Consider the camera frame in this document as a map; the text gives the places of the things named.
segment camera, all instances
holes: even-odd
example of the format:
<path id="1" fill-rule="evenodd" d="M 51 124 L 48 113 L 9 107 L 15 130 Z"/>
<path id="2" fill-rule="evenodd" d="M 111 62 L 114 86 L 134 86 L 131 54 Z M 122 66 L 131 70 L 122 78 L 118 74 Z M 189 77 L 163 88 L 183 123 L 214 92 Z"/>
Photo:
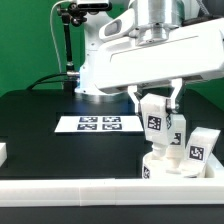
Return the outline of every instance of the camera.
<path id="1" fill-rule="evenodd" d="M 112 4 L 109 0 L 77 0 L 77 8 L 83 11 L 109 11 Z"/>

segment robotic manipulator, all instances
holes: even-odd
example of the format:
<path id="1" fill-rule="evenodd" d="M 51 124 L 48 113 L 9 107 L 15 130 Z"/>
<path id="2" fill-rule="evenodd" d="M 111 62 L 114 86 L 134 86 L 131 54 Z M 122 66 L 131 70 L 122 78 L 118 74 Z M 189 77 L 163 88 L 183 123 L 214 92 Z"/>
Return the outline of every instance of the robotic manipulator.
<path id="1" fill-rule="evenodd" d="M 128 91 L 136 112 L 142 112 L 146 139 L 153 142 L 153 153 L 143 159 L 143 177 L 153 173 L 155 164 L 159 169 L 154 176 L 203 176 L 219 131 L 195 130 L 185 149 L 185 119 L 172 115 L 185 84 L 224 76 L 224 18 L 211 15 L 200 0 L 130 0 L 115 19 L 106 13 L 112 8 L 108 0 L 70 2 L 66 12 L 71 23 L 84 23 L 85 31 L 85 62 L 76 94 L 106 97 Z M 198 18 L 200 9 L 204 15 Z M 139 90 L 160 86 L 171 86 L 172 95 L 139 99 Z M 180 150 L 166 150 L 174 139 L 185 150 L 181 145 Z"/>

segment white block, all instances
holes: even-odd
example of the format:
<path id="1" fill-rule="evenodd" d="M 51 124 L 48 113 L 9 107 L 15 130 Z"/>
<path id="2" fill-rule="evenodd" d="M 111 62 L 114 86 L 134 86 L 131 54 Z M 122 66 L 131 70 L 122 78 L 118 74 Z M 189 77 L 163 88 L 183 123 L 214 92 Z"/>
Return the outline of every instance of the white block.
<path id="1" fill-rule="evenodd" d="M 174 139 L 173 115 L 166 112 L 166 97 L 147 94 L 141 99 L 146 140 L 169 145 Z"/>
<path id="2" fill-rule="evenodd" d="M 206 164 L 205 178 L 224 178 L 224 167 L 218 159 L 211 154 Z"/>
<path id="3" fill-rule="evenodd" d="M 185 19 L 198 17 L 199 5 L 196 0 L 182 0 L 184 2 Z"/>
<path id="4" fill-rule="evenodd" d="M 0 143 L 0 167 L 7 159 L 7 153 L 6 153 L 6 144 Z"/>
<path id="5" fill-rule="evenodd" d="M 184 157 L 186 142 L 186 120 L 183 115 L 173 115 L 175 138 L 166 149 L 167 166 L 177 168 Z"/>
<path id="6" fill-rule="evenodd" d="M 0 181 L 0 207 L 79 206 L 79 180 Z"/>
<path id="7" fill-rule="evenodd" d="M 93 179 L 80 182 L 80 205 L 115 205 L 115 179 Z"/>
<path id="8" fill-rule="evenodd" d="M 197 127 L 190 136 L 180 169 L 203 172 L 219 134 L 219 130 Z"/>

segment printed marker sheet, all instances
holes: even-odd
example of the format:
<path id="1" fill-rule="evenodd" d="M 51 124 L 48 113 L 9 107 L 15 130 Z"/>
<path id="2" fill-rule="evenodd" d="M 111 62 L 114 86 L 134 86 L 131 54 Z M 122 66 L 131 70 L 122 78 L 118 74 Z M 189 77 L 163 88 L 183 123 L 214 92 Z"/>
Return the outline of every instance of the printed marker sheet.
<path id="1" fill-rule="evenodd" d="M 137 116 L 62 116 L 56 133 L 66 132 L 142 132 Z"/>

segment black cable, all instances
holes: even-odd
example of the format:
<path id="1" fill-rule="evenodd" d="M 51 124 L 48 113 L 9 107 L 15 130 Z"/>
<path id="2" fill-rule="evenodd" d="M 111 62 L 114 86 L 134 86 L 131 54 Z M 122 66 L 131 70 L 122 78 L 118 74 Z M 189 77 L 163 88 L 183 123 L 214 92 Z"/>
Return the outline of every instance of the black cable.
<path id="1" fill-rule="evenodd" d="M 74 82 L 74 80 L 56 80 L 56 81 L 46 81 L 46 82 L 35 82 L 34 84 L 32 84 L 29 87 L 27 87 L 26 90 L 30 91 L 37 85 L 49 84 L 49 83 L 57 83 L 57 82 Z"/>
<path id="2" fill-rule="evenodd" d="M 223 18 L 223 16 L 204 15 L 202 17 L 185 20 L 185 21 L 183 21 L 182 26 L 191 26 L 191 25 L 195 25 L 195 24 L 198 24 L 198 23 L 203 23 L 203 22 L 207 22 L 207 21 L 210 21 L 210 20 L 220 19 L 220 18 Z"/>
<path id="3" fill-rule="evenodd" d="M 34 82 L 33 84 L 31 84 L 30 86 L 28 86 L 26 88 L 26 90 L 32 90 L 34 86 L 39 85 L 40 82 L 47 80 L 47 79 L 51 79 L 51 78 L 55 78 L 55 77 L 59 77 L 59 76 L 67 76 L 67 73 L 59 73 L 59 74 L 52 74 L 52 75 L 48 75 L 45 76 L 43 78 L 38 79 L 36 82 Z"/>

